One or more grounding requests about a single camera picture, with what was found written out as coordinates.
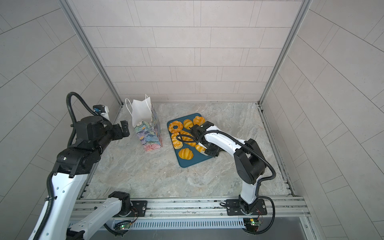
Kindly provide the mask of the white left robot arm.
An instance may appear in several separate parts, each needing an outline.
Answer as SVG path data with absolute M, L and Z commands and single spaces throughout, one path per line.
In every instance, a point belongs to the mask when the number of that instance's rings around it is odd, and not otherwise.
M 78 195 L 94 164 L 111 141 L 128 137 L 127 121 L 113 125 L 102 116 L 88 116 L 74 123 L 78 134 L 74 144 L 61 151 L 47 178 L 48 197 L 31 240 L 88 240 L 112 217 L 131 213 L 128 193 L 115 191 L 101 207 L 78 223 L 70 226 Z

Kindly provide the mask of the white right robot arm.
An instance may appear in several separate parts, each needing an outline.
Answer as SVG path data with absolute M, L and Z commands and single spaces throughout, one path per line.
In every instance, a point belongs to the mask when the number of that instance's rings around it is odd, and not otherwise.
M 242 191 L 239 196 L 239 208 L 246 215 L 256 210 L 258 202 L 258 181 L 262 178 L 266 164 L 261 160 L 262 152 L 254 140 L 238 140 L 220 131 L 213 123 L 191 127 L 191 135 L 197 144 L 206 148 L 205 154 L 217 157 L 225 151 L 234 157 L 236 171 L 242 179 Z

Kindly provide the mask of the twisted fake bread roll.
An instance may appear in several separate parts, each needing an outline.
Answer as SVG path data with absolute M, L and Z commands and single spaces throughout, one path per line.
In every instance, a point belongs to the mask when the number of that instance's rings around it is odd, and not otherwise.
M 199 153 L 204 153 L 206 151 L 206 148 L 202 147 L 201 145 L 196 145 L 195 148 Z

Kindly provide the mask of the shell shaped fake bun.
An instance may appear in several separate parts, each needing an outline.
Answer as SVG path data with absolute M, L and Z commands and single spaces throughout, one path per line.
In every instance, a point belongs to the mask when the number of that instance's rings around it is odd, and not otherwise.
M 179 151 L 178 156 L 184 160 L 191 160 L 194 157 L 194 153 L 189 148 L 184 148 Z

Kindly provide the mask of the long fake croissant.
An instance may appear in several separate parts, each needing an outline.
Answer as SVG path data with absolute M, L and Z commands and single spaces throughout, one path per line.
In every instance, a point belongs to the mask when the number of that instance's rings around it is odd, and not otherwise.
M 185 144 L 190 145 L 192 147 L 195 147 L 197 144 L 196 142 L 193 142 L 193 136 L 186 132 L 186 131 L 180 131 L 180 135 L 182 135 L 182 140 Z

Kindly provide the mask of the round knotted fake bun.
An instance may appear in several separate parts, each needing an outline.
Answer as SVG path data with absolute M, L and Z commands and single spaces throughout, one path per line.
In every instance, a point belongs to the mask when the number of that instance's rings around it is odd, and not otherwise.
M 205 123 L 205 118 L 204 117 L 201 117 L 201 116 L 196 116 L 194 119 L 193 119 L 193 124 L 194 125 L 199 125 L 201 126 L 203 123 Z

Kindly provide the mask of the ridged fake bread loaf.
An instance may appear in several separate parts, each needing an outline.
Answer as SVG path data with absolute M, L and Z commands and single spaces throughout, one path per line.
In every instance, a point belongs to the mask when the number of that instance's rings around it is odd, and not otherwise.
M 177 136 L 180 135 L 180 133 L 176 132 L 171 135 L 171 140 L 173 143 L 173 147 L 175 150 L 181 149 L 183 147 L 183 143 L 177 139 Z

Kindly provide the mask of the small striped fake bun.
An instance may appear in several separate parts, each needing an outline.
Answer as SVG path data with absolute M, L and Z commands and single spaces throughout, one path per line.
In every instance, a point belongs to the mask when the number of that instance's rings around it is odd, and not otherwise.
M 194 123 L 192 120 L 186 119 L 184 120 L 183 125 L 186 130 L 190 130 L 194 126 Z

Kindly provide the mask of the dark teal plastic tray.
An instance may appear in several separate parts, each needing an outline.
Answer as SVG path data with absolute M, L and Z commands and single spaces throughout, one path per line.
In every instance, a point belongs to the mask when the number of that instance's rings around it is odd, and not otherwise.
M 190 114 L 190 115 L 187 115 L 187 116 L 183 116 L 183 117 L 179 117 L 179 118 L 176 118 L 176 119 L 173 119 L 173 120 L 170 120 L 167 122 L 167 128 L 170 126 L 170 124 L 174 121 L 179 121 L 181 122 L 182 124 L 184 123 L 185 120 L 191 120 L 193 121 L 193 119 L 196 117 L 196 116 L 199 116 L 201 117 L 202 115 L 199 114 L 199 113 L 194 113 L 194 114 Z M 193 158 L 191 160 L 185 160 L 185 159 L 182 159 L 180 156 L 179 156 L 179 152 L 182 150 L 182 149 L 189 149 L 192 151 L 193 153 Z M 193 147 L 193 146 L 190 146 L 186 143 L 183 143 L 183 146 L 180 148 L 180 149 L 175 149 L 175 154 L 176 154 L 176 157 L 177 157 L 177 160 L 178 160 L 178 163 L 180 165 L 180 167 L 182 168 L 187 168 L 187 167 L 190 167 L 192 165 L 195 165 L 195 164 L 198 164 L 198 163 L 201 163 L 203 161 L 206 161 L 208 159 L 211 159 L 213 158 L 212 156 L 209 156 L 209 155 L 205 155 L 204 152 L 200 153 L 196 147 Z

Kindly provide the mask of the right green circuit board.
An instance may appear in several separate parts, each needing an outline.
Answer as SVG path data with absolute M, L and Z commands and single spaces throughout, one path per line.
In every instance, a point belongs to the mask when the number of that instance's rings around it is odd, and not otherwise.
M 263 223 L 259 219 L 249 219 L 249 218 L 244 218 L 243 222 L 244 222 L 245 230 L 248 232 L 257 232 L 259 230 L 259 227 Z

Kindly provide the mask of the green circuit board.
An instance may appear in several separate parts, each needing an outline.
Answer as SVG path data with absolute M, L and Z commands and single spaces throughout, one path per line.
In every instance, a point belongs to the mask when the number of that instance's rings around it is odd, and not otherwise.
M 122 221 L 119 223 L 116 223 L 114 226 L 115 231 L 128 231 L 129 228 L 132 225 L 132 221 Z
M 259 227 L 263 223 L 259 219 L 249 219 L 249 218 L 244 218 L 243 222 L 244 222 L 245 230 L 248 232 L 257 232 L 259 230 Z

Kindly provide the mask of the left green circuit board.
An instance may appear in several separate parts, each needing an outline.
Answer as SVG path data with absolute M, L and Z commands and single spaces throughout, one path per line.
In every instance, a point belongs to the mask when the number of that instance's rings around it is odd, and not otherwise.
M 128 231 L 129 228 L 132 225 L 132 221 L 122 221 L 119 223 L 116 223 L 114 226 L 115 231 Z

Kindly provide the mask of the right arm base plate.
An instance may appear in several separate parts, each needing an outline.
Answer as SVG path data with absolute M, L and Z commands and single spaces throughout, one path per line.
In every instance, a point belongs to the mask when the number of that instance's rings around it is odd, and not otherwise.
M 227 199 L 225 201 L 225 208 L 227 209 L 228 216 L 265 216 L 268 214 L 266 204 L 263 199 L 256 199 L 252 204 L 248 204 L 241 198 Z

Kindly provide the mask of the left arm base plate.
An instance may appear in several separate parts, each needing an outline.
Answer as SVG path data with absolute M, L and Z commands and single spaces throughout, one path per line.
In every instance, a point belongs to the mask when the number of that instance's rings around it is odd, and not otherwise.
M 118 214 L 122 218 L 137 218 L 144 217 L 147 210 L 147 201 L 132 201 L 131 200 L 131 210 L 126 214 Z

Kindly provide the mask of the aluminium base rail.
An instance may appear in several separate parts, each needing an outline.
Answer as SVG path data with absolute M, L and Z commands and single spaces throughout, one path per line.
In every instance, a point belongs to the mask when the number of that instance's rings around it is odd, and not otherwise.
M 133 201 L 147 201 L 144 217 L 113 217 L 107 221 L 110 228 L 122 221 L 132 221 L 129 230 L 176 230 L 176 229 L 231 229 L 244 228 L 244 218 L 259 219 L 266 227 L 271 217 L 303 218 L 310 211 L 302 197 L 273 196 L 272 201 L 264 200 L 268 214 L 228 216 L 225 208 L 229 197 L 221 198 L 147 198 Z

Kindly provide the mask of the aluminium corner post right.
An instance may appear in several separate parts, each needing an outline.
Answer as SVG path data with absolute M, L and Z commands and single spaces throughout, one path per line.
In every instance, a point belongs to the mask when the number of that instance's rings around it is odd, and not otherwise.
M 286 39 L 286 41 L 284 43 L 282 51 L 281 51 L 281 53 L 280 53 L 280 55 L 278 57 L 278 60 L 277 60 L 275 66 L 273 68 L 271 76 L 270 76 L 270 78 L 269 78 L 269 80 L 267 82 L 266 88 L 263 91 L 263 94 L 262 94 L 261 99 L 259 101 L 259 106 L 260 107 L 266 101 L 267 95 L 268 95 L 270 89 L 272 88 L 272 85 L 273 85 L 273 83 L 274 83 L 274 81 L 275 81 L 275 79 L 276 79 L 276 77 L 277 77 L 277 75 L 279 73 L 279 70 L 280 70 L 282 64 L 284 63 L 284 60 L 285 60 L 285 58 L 286 58 L 286 56 L 287 56 L 287 54 L 289 52 L 289 49 L 290 49 L 290 47 L 291 47 L 291 45 L 292 45 L 292 43 L 293 43 L 293 41 L 294 41 L 294 39 L 295 39 L 299 29 L 300 29 L 300 26 L 301 26 L 303 20 L 304 20 L 306 14 L 307 14 L 307 12 L 308 12 L 308 10 L 310 8 L 311 3 L 312 3 L 311 0 L 304 0 L 302 2 L 302 4 L 301 4 L 301 7 L 299 8 L 298 14 L 297 14 L 297 16 L 296 16 L 296 18 L 295 18 L 295 20 L 293 22 L 292 28 L 291 28 L 288 36 L 287 36 L 287 39 Z

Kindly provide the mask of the aluminium corner post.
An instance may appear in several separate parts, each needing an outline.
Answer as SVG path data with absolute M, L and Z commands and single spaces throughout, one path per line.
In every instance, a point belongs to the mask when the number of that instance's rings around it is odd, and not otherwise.
M 278 60 L 277 60 L 275 66 L 273 68 L 271 76 L 270 76 L 270 78 L 269 78 L 269 80 L 267 82 L 266 88 L 263 91 L 263 94 L 262 94 L 261 99 L 259 101 L 259 106 L 260 107 L 266 101 L 267 95 L 268 95 L 270 89 L 272 88 L 272 85 L 273 85 L 273 83 L 274 83 L 274 81 L 275 81 L 275 79 L 276 79 L 276 77 L 277 77 L 277 75 L 279 73 L 279 70 L 280 70 L 282 64 L 284 63 L 284 60 L 285 60 L 285 58 L 286 58 L 286 56 L 287 56 L 287 54 L 289 52 L 289 49 L 290 49 L 290 47 L 291 47 L 291 45 L 292 45 L 292 43 L 293 43 L 293 41 L 294 41 L 294 39 L 295 39 L 299 29 L 300 29 L 300 26 L 301 26 L 303 20 L 304 20 L 306 14 L 307 14 L 307 12 L 308 12 L 308 10 L 310 8 L 311 3 L 312 3 L 311 0 L 304 0 L 302 2 L 302 4 L 301 4 L 301 7 L 299 8 L 298 14 L 297 14 L 297 16 L 296 16 L 296 18 L 295 18 L 295 20 L 293 22 L 292 28 L 291 28 L 288 36 L 287 36 L 287 39 L 286 39 L 286 41 L 284 43 L 282 51 L 281 51 L 281 53 L 280 53 L 280 55 L 278 57 Z
M 111 92 L 112 92 L 113 96 L 115 97 L 115 99 L 117 100 L 118 104 L 120 106 L 122 106 L 123 102 L 122 102 L 119 94 L 117 93 L 115 87 L 113 86 L 111 79 L 109 78 L 109 76 L 108 76 L 105 68 L 103 67 L 99 57 L 97 56 L 94 48 L 92 47 L 89 39 L 87 38 L 85 31 L 83 30 L 82 26 L 80 25 L 80 22 L 76 18 L 69 2 L 66 0 L 58 0 L 58 4 L 60 5 L 61 9 L 63 10 L 66 18 L 68 19 L 69 23 L 71 24 L 71 26 L 73 28 L 73 30 L 77 34 L 81 44 L 83 45 L 83 47 L 87 51 L 87 53 L 88 53 L 91 61 L 93 62 L 95 68 L 97 69 L 97 71 L 101 75 L 102 79 L 105 81 L 105 83 L 107 84 L 107 86 L 111 90 Z

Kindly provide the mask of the aluminium corner post left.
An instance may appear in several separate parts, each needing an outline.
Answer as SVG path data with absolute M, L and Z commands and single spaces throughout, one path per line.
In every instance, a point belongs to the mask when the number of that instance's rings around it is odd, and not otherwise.
M 63 10 L 66 18 L 68 19 L 69 23 L 71 24 L 71 26 L 73 28 L 73 30 L 77 34 L 81 44 L 83 45 L 83 47 L 87 51 L 87 53 L 88 53 L 91 61 L 93 62 L 95 68 L 97 69 L 97 71 L 101 75 L 102 79 L 105 81 L 105 83 L 107 84 L 107 86 L 111 90 L 111 92 L 112 92 L 113 96 L 115 97 L 115 99 L 117 100 L 118 104 L 120 106 L 122 106 L 123 102 L 122 102 L 119 94 L 117 93 L 115 87 L 113 86 L 111 79 L 109 78 L 109 76 L 108 76 L 105 68 L 103 67 L 99 57 L 97 56 L 94 48 L 92 47 L 89 39 L 87 38 L 85 31 L 83 30 L 82 26 L 80 25 L 80 22 L 76 18 L 69 2 L 66 0 L 58 0 L 58 4 L 60 5 L 61 9 Z

